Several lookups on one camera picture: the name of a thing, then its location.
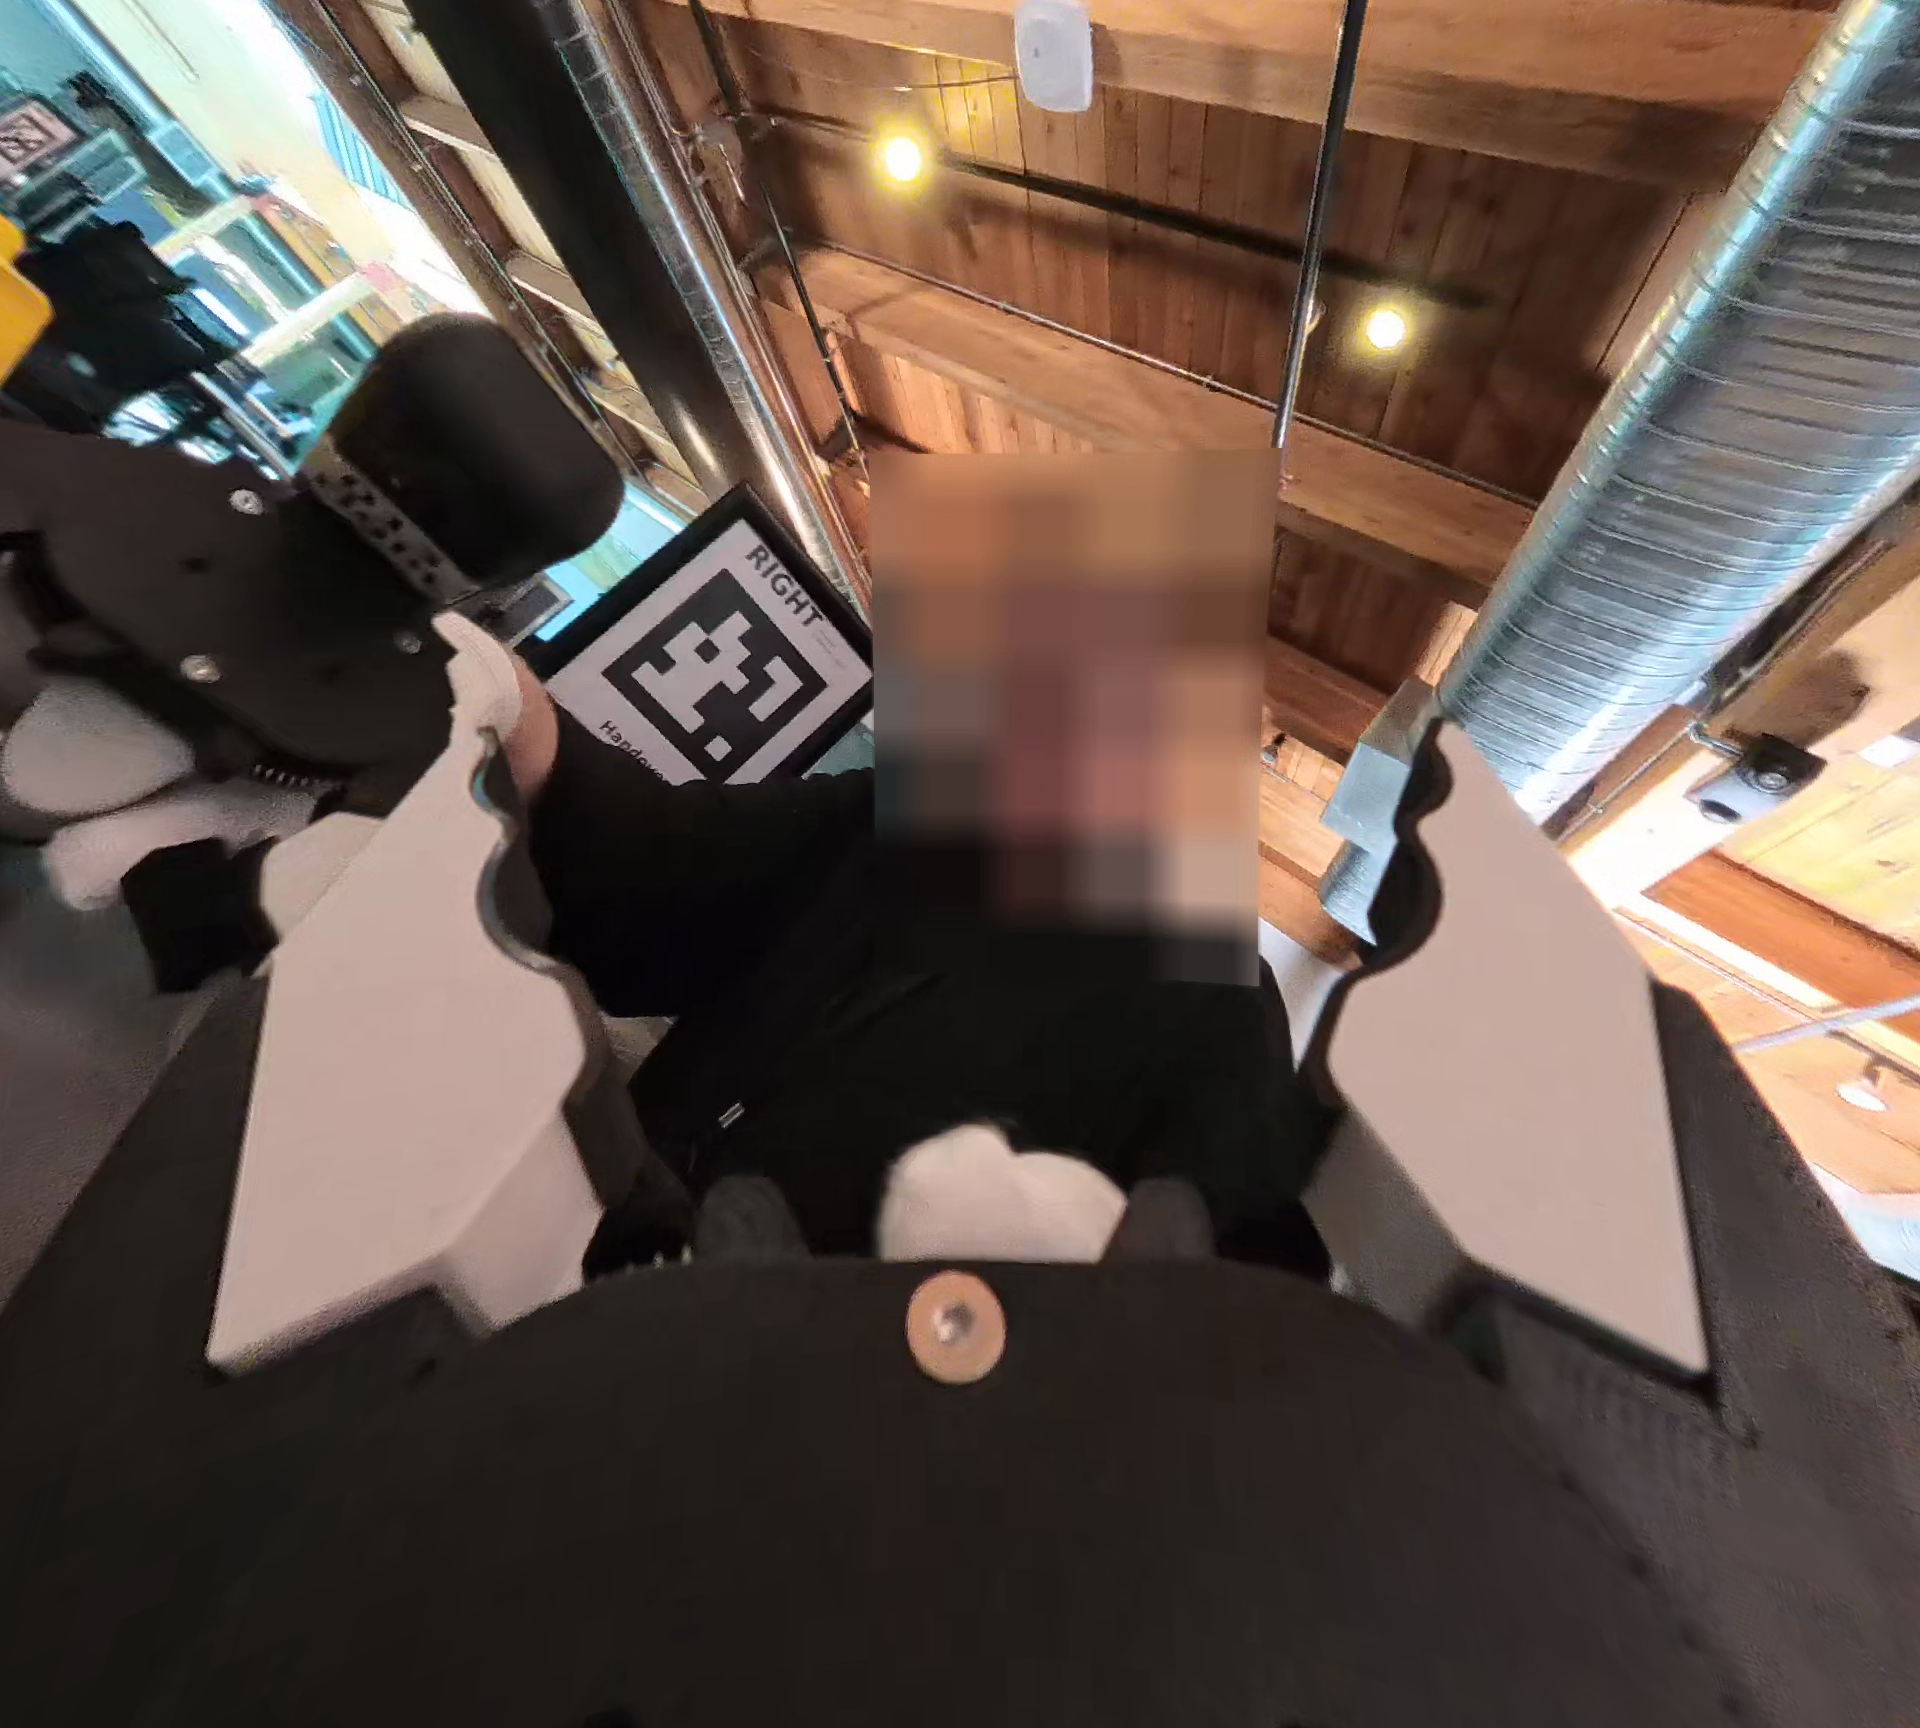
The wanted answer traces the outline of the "person's right hand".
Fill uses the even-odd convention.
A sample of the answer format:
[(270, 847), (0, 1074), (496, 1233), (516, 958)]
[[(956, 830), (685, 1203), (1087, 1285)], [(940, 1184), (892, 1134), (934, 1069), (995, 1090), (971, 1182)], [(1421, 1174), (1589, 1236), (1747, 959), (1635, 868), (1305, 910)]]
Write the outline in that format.
[(4, 839), (38, 851), (52, 896), (91, 911), (148, 854), (250, 850), (286, 826), (286, 805), (250, 780), (206, 780), (179, 733), (101, 683), (60, 678), (4, 731), (1, 819)]

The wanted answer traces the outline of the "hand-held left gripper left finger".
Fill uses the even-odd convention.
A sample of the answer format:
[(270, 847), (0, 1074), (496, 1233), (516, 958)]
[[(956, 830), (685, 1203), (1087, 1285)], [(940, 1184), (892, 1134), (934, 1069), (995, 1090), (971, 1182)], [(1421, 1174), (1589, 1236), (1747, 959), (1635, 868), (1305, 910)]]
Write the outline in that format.
[(582, 984), (508, 925), (485, 728), (273, 952), (206, 1360), (243, 1373), (436, 1293), (470, 1332), (583, 1285), (607, 1207), (574, 1117), (612, 1061)]

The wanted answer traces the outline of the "wooden ceiling beam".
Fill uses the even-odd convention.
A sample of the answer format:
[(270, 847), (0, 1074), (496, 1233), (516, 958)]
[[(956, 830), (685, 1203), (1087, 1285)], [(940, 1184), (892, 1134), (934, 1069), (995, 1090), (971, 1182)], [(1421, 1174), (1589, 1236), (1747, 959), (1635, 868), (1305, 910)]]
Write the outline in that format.
[[(715, 15), (1013, 63), (1017, 0), (699, 0)], [(1305, 123), (1343, 0), (1077, 0), (1098, 83)], [(1350, 126), (1692, 194), (1726, 186), (1826, 15), (1690, 0), (1368, 0)]]
[[(1263, 451), (1271, 412), (1079, 332), (833, 246), (797, 254), (833, 336), (1103, 451)], [(1276, 504), (1285, 531), (1485, 599), (1531, 519), (1519, 497), (1312, 419), (1290, 423)]]

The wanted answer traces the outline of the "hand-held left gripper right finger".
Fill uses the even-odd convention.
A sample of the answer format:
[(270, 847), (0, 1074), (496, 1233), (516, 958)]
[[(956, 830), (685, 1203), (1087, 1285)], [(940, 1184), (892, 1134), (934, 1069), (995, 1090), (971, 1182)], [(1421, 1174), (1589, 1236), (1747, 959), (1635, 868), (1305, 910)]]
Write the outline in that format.
[(1301, 1060), (1333, 1289), (1440, 1332), (1540, 1304), (1670, 1379), (1710, 1366), (1649, 972), (1452, 724), (1420, 743), (1369, 958)]

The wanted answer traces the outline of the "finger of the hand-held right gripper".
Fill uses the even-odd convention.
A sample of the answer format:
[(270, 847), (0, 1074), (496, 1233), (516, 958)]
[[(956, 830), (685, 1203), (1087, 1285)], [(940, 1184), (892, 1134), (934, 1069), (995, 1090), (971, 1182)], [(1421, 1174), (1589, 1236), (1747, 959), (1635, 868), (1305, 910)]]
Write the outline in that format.
[(314, 911), (379, 830), (377, 818), (332, 809), (277, 837), (259, 858), (258, 916), (266, 930), (259, 972), (272, 966), (276, 947)]

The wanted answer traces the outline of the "dark ceiling rod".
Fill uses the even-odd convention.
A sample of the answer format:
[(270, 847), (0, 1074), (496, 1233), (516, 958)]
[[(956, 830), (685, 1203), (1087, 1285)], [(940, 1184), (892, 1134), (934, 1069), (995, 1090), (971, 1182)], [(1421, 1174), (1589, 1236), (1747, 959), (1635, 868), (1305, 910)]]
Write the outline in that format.
[(1313, 150), (1308, 213), (1299, 241), (1299, 254), (1295, 257), (1295, 279), (1287, 315), (1285, 348), (1273, 419), (1270, 423), (1273, 474), (1279, 487), (1287, 486), (1290, 429), (1298, 412), (1299, 381), (1328, 246), (1338, 155), (1348, 128), (1351, 95), (1358, 82), (1358, 62), (1369, 5), (1372, 0), (1342, 0), (1338, 12), (1325, 109)]

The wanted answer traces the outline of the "long spiral ceiling duct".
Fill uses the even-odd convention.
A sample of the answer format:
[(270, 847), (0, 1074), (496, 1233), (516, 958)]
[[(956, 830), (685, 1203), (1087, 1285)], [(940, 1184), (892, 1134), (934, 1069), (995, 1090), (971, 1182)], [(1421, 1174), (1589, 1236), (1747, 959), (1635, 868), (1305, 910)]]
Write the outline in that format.
[(719, 220), (676, 131), (655, 68), (618, 0), (530, 0), (635, 213), (660, 254), (731, 416), (708, 451), (779, 515), (848, 599), (869, 610), (869, 578), (813, 448), (800, 394), (758, 311)]

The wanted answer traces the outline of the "white ceiling sensor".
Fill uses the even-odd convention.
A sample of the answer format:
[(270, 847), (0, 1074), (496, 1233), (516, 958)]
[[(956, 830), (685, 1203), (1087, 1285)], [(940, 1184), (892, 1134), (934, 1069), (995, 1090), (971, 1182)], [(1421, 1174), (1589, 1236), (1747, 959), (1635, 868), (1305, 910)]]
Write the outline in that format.
[(1095, 93), (1091, 10), (1084, 0), (1015, 0), (1013, 76), (1026, 105), (1081, 116)]

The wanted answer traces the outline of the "person's left hand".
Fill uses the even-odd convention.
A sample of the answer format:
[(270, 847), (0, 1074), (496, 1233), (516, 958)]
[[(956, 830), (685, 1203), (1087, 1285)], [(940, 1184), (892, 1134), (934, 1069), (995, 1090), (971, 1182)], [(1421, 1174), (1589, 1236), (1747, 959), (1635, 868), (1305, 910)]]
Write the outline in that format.
[(899, 1263), (1094, 1263), (1127, 1199), (1094, 1163), (1019, 1150), (1002, 1128), (965, 1122), (892, 1161), (876, 1205), (873, 1251)]

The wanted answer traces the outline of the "large silver spiral duct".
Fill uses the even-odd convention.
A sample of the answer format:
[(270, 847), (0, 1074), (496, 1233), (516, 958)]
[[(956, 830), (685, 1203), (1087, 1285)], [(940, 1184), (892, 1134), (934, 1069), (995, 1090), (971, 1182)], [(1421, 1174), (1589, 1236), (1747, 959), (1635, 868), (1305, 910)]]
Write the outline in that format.
[(1425, 722), (1552, 818), (1915, 480), (1918, 0), (1842, 0), (1436, 688), (1373, 720), (1317, 897), (1373, 940)]

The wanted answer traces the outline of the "black framed marker poster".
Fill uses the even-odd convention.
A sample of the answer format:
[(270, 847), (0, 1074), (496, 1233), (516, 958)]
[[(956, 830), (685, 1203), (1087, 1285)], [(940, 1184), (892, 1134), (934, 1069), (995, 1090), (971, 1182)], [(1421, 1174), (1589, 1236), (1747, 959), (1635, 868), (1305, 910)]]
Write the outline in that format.
[(748, 486), (521, 654), (561, 711), (667, 784), (800, 777), (873, 708), (865, 621)]

